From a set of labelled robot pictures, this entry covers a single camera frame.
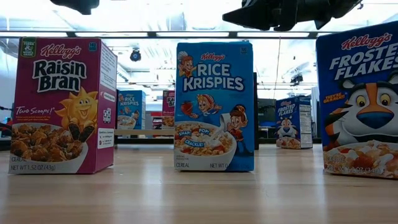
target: cereal box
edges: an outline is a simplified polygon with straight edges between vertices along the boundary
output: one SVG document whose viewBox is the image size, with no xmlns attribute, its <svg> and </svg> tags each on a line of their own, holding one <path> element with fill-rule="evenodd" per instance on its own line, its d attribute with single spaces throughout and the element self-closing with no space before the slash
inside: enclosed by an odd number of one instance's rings
<svg viewBox="0 0 398 224">
<path fill-rule="evenodd" d="M 162 129 L 174 129 L 174 94 L 173 90 L 163 91 Z"/>
<path fill-rule="evenodd" d="M 397 25 L 317 40 L 326 172 L 398 178 Z"/>
<path fill-rule="evenodd" d="M 312 147 L 311 99 L 296 96 L 275 104 L 276 145 L 285 149 Z"/>
<path fill-rule="evenodd" d="M 12 174 L 92 174 L 113 164 L 117 57 L 100 39 L 19 42 Z"/>
<path fill-rule="evenodd" d="M 145 97 L 142 90 L 119 91 L 118 129 L 145 129 Z"/>
<path fill-rule="evenodd" d="M 175 168 L 253 170 L 252 45 L 179 43 L 177 61 Z"/>
</svg>

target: wooden tabletop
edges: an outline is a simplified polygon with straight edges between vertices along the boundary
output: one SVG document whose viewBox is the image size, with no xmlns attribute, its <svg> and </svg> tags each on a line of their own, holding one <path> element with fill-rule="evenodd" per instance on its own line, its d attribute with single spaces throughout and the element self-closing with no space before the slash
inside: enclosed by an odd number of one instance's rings
<svg viewBox="0 0 398 224">
<path fill-rule="evenodd" d="M 252 173 L 177 172 L 172 146 L 119 146 L 95 175 L 7 175 L 0 223 L 395 224 L 398 181 L 323 173 L 321 147 L 261 146 Z"/>
</svg>

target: tiger's blue nose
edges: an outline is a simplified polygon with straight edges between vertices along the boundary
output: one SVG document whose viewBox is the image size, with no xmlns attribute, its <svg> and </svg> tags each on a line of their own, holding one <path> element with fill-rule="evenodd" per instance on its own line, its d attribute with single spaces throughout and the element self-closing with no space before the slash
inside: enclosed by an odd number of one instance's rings
<svg viewBox="0 0 398 224">
<path fill-rule="evenodd" d="M 394 114 L 387 112 L 370 112 L 359 114 L 356 117 L 366 126 L 377 129 L 390 122 L 390 120 L 394 117 Z"/>
</svg>

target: cartoon sun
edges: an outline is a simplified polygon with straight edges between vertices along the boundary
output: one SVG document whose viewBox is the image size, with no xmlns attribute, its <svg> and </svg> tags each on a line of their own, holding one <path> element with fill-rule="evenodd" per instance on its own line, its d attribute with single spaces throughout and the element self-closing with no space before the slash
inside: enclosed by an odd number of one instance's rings
<svg viewBox="0 0 398 224">
<path fill-rule="evenodd" d="M 60 102 L 65 108 L 55 111 L 62 117 L 62 127 L 69 130 L 75 140 L 87 140 L 96 129 L 97 94 L 97 91 L 87 93 L 81 87 L 77 96 L 69 93 L 69 99 Z"/>
</svg>

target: ceiling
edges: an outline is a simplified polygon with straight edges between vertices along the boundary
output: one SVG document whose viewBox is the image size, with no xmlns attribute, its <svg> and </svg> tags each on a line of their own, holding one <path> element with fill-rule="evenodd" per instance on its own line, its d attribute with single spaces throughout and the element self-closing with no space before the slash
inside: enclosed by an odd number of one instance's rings
<svg viewBox="0 0 398 224">
<path fill-rule="evenodd" d="M 241 0 L 101 0 L 92 15 L 82 16 L 49 0 L 0 0 L 0 33 L 3 31 L 252 31 L 223 22 L 221 15 L 240 7 Z M 362 9 L 353 9 L 334 19 L 322 32 L 339 32 L 381 22 L 398 20 L 398 0 L 364 0 Z M 297 24 L 292 32 L 316 31 L 313 22 Z M 250 39 L 254 48 L 254 70 L 258 74 L 259 96 L 283 98 L 287 93 L 310 93 L 317 84 L 315 40 Z M 178 42 L 231 41 L 226 39 L 104 39 L 118 55 L 120 89 L 143 89 L 152 98 L 160 90 L 172 89 Z M 17 55 L 18 39 L 2 38 L 5 53 Z M 140 62 L 129 56 L 133 48 L 142 54 Z M 290 79 L 298 70 L 303 83 L 292 88 Z"/>
</svg>

